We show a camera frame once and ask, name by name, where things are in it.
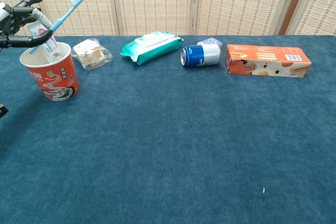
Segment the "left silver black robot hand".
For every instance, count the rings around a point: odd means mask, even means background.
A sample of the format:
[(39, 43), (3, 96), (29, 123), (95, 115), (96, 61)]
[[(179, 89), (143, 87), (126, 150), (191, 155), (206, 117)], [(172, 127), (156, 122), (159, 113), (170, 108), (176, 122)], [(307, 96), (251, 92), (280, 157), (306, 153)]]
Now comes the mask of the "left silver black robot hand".
[(20, 28), (28, 23), (33, 23), (36, 18), (32, 12), (32, 4), (43, 0), (22, 0), (11, 7), (0, 2), (0, 48), (32, 48), (45, 43), (53, 35), (52, 30), (47, 30), (38, 36), (17, 36)]

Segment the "white floral toothpaste tube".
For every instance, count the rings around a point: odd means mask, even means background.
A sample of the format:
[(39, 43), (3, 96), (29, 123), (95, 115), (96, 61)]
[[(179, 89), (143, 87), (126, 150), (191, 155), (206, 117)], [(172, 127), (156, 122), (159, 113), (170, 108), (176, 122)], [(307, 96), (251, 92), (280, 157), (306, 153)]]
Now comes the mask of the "white floral toothpaste tube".
[[(39, 21), (36, 21), (28, 26), (28, 30), (32, 36), (38, 36), (47, 31), (47, 28)], [(62, 52), (59, 49), (54, 36), (51, 36), (48, 41), (40, 45), (38, 48), (49, 63), (58, 61), (62, 58)]]

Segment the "light blue toothbrush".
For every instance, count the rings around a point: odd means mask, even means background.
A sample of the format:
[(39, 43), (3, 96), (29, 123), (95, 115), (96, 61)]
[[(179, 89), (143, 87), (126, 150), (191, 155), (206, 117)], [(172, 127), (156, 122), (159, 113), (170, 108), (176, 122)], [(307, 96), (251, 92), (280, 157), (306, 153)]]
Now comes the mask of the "light blue toothbrush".
[(49, 19), (38, 9), (34, 9), (32, 16), (37, 19), (46, 29), (49, 31), (55, 32), (63, 22), (71, 15), (71, 13), (82, 3), (83, 0), (70, 0), (72, 2), (72, 7), (63, 17), (57, 19), (54, 24), (51, 24)]

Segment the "red noodle paper cup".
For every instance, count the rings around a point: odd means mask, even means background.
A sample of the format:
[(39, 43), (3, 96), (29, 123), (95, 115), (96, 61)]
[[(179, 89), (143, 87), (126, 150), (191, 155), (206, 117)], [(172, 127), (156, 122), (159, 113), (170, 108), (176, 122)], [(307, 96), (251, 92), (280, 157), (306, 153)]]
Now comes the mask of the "red noodle paper cup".
[(20, 63), (39, 85), (46, 98), (64, 101), (79, 91), (79, 82), (71, 55), (71, 48), (64, 42), (57, 43), (62, 58), (49, 63), (40, 49), (30, 54), (29, 49), (20, 55)]

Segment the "snack in clear wrapper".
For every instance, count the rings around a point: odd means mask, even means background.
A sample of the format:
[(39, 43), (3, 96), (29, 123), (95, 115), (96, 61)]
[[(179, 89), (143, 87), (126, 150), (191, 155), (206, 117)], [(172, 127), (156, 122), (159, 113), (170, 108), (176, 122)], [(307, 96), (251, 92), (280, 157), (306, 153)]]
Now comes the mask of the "snack in clear wrapper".
[(112, 61), (112, 53), (95, 38), (89, 38), (73, 46), (72, 57), (86, 70), (97, 69)]

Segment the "teal wet wipes pack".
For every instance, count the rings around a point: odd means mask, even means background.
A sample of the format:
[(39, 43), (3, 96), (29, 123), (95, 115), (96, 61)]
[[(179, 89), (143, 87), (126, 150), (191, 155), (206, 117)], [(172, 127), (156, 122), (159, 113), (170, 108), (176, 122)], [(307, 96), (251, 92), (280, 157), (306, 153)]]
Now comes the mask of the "teal wet wipes pack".
[(129, 57), (140, 66), (152, 59), (178, 50), (183, 42), (184, 39), (177, 35), (165, 31), (155, 31), (125, 44), (120, 55)]

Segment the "blue white drink can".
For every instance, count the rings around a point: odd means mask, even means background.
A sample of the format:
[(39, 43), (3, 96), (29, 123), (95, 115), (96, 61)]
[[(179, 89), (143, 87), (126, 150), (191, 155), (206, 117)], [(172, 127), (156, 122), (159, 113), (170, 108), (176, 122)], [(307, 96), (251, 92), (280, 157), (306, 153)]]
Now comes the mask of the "blue white drink can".
[(221, 49), (217, 44), (190, 45), (181, 51), (183, 67), (216, 65), (219, 63)]

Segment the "small purple tissue pack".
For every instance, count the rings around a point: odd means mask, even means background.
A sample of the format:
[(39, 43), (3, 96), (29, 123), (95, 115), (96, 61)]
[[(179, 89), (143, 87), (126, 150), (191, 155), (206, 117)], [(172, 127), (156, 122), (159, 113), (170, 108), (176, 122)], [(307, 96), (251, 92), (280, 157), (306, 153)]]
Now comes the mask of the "small purple tissue pack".
[(198, 45), (209, 45), (209, 44), (217, 44), (219, 46), (219, 48), (222, 48), (223, 43), (213, 37), (204, 39), (202, 41), (199, 41), (197, 43)]

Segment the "blue felt table mat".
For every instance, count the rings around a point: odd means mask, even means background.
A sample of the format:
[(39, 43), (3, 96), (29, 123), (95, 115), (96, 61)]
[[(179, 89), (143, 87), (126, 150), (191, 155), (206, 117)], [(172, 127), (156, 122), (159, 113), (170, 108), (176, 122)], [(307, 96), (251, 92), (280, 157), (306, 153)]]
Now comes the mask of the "blue felt table mat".
[(63, 102), (0, 53), (1, 224), (336, 224), (336, 36), (219, 37), (299, 47), (304, 78), (138, 66), (131, 40)]

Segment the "orange biscuit box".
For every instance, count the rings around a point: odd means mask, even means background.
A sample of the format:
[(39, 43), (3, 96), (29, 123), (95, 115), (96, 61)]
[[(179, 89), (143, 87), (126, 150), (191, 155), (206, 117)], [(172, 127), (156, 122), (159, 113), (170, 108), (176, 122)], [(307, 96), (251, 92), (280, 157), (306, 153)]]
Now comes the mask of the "orange biscuit box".
[(229, 44), (225, 60), (230, 74), (303, 78), (311, 67), (298, 47)]

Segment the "brown wooden post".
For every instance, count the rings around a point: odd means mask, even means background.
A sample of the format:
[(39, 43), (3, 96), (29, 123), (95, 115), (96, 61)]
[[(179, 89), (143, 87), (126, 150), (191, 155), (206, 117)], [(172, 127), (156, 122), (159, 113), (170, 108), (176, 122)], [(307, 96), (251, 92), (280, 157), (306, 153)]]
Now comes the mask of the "brown wooden post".
[(298, 6), (300, 0), (286, 0), (282, 9), (282, 14), (280, 17), (281, 23), (276, 30), (277, 35), (285, 35), (290, 22), (294, 16), (295, 10)]

